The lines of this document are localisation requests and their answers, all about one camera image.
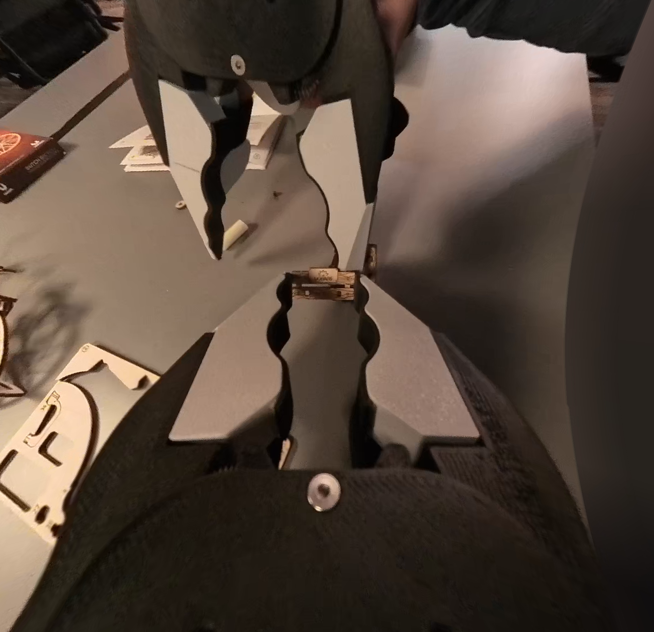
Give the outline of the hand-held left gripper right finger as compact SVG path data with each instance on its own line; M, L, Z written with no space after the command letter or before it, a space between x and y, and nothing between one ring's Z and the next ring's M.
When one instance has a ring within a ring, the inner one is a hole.
M356 391L356 463L402 446L411 464L432 446L475 446L478 426L429 326L362 276L357 340L365 357Z

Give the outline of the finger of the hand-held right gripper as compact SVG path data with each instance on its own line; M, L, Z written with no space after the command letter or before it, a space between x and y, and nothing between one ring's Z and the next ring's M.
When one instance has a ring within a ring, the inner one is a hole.
M374 205L366 201L352 100L311 110L298 102L282 105L266 82L253 81L252 89L266 105L290 117L302 169L325 203L332 265L344 272L363 272Z
M159 80L168 167L213 259L224 253L222 211L249 162L252 99L221 97Z

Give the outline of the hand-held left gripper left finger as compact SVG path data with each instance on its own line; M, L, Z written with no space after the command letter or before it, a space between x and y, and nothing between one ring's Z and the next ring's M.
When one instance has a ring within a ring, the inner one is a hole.
M289 274L280 274L214 330L173 424L172 442L283 439L292 424Z

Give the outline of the small layered wooden model part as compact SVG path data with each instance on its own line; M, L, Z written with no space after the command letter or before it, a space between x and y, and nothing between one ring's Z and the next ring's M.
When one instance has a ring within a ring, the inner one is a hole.
M290 272L292 298L295 300L354 301L358 281L359 272L355 270L314 267Z

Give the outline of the person's right forearm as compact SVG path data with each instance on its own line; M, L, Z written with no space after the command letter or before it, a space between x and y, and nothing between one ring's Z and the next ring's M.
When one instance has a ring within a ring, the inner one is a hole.
M423 29L448 25L472 38L524 40L564 53L625 56L651 0L418 0Z

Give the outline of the cut-out wooden parts sheet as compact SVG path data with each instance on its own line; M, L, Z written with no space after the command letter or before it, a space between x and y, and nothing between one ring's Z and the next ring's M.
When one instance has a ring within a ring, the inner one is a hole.
M73 356L35 410L1 450L1 511L27 534L53 548L81 512L82 492L116 493L100 508L115 512L130 499L144 502L165 482L232 463L237 449L261 448L279 464L283 439L172 442L170 430L207 352L213 333L202 335L163 376L86 344ZM100 366L138 399L109 424L91 392L73 379Z

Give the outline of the wooden bicycle model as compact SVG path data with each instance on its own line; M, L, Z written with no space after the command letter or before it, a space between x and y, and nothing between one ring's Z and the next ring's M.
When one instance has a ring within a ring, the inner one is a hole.
M9 352L10 333L6 318L12 312L17 299L1 295L1 398L20 397L25 390L19 383L5 376L5 366Z

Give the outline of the person's right hand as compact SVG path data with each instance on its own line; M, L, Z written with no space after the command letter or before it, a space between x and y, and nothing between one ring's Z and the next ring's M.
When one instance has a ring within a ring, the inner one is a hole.
M415 27L419 0L373 0L375 13L393 59Z

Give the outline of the red and black box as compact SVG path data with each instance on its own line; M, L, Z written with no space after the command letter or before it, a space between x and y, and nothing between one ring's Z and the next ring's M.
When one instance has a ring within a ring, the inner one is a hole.
M65 155L53 138L2 129L1 203L12 203Z

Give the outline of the black chair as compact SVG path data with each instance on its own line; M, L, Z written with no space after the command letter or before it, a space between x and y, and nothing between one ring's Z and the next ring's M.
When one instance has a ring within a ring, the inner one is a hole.
M123 20L123 0L1 0L1 78L46 85Z

